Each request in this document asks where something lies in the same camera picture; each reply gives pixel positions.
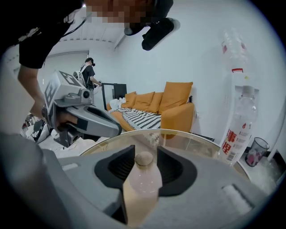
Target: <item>bottle label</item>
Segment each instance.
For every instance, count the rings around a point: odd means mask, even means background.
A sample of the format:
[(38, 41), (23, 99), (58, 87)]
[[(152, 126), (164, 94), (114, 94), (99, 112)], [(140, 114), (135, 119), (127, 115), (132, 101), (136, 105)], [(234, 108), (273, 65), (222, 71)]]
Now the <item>bottle label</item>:
[(219, 157), (230, 164), (239, 160), (251, 138), (251, 123), (243, 120), (232, 120), (227, 136), (219, 151)]

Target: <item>round glass tabletop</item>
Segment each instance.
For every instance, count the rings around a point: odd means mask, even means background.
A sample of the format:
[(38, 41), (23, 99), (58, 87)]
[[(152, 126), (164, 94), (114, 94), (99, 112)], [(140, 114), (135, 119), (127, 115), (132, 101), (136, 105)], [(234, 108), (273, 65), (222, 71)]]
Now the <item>round glass tabletop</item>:
[[(154, 156), (157, 154), (157, 147), (170, 147), (184, 150), (203, 157), (216, 158), (220, 147), (211, 141), (194, 134), (173, 131), (173, 130), (139, 130), (125, 132), (121, 135), (107, 139), (88, 149), (82, 155), (89, 155), (109, 151), (112, 149), (125, 148), (130, 145), (135, 146), (135, 154), (150, 152)], [(238, 162), (233, 168), (246, 179), (249, 179), (245, 169)]]

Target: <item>man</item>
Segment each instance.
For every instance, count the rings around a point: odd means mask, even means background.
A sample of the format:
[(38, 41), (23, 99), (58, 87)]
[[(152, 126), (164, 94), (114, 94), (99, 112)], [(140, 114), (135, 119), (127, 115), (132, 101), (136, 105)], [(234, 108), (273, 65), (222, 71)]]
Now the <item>man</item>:
[(82, 75), (83, 75), (83, 77), (84, 77), (84, 82), (85, 82), (85, 85), (86, 85), (86, 88), (87, 89), (89, 89), (90, 90), (90, 92), (91, 92), (91, 97), (92, 97), (92, 100), (93, 100), (93, 104), (94, 104), (94, 96), (93, 96), (93, 91), (94, 91), (94, 88), (96, 87), (96, 86), (94, 86), (93, 84), (97, 84), (97, 85), (99, 85), (99, 86), (101, 86), (101, 83), (100, 82), (98, 82), (96, 79), (94, 79), (94, 75), (95, 75), (95, 73), (94, 73), (94, 70), (93, 70), (93, 66), (95, 66), (95, 64), (94, 64), (94, 61), (93, 61), (93, 58), (87, 58), (86, 60), (85, 60), (85, 65), (83, 65), (81, 68), (80, 68), (80, 70), (82, 71), (82, 69), (84, 69), (83, 70), (83, 72), (82, 72)]
[[(146, 17), (142, 9), (149, 9), (147, 6), (151, 6), (153, 0), (49, 0), (40, 2), (41, 7), (37, 0), (24, 0), (13, 6), (4, 1), (2, 5), (2, 8), (11, 9), (13, 16), (2, 24), (5, 36), (1, 41), (0, 55), (10, 46), (20, 44), (18, 80), (35, 100), (31, 113), (41, 119), (45, 119), (45, 100), (37, 81), (38, 70), (84, 3), (89, 11), (97, 12), (109, 22), (139, 23)], [(4, 14), (1, 16), (4, 16), (1, 21), (7, 21)], [(67, 113), (60, 113), (57, 120), (58, 125), (67, 121), (77, 124), (77, 118)]]

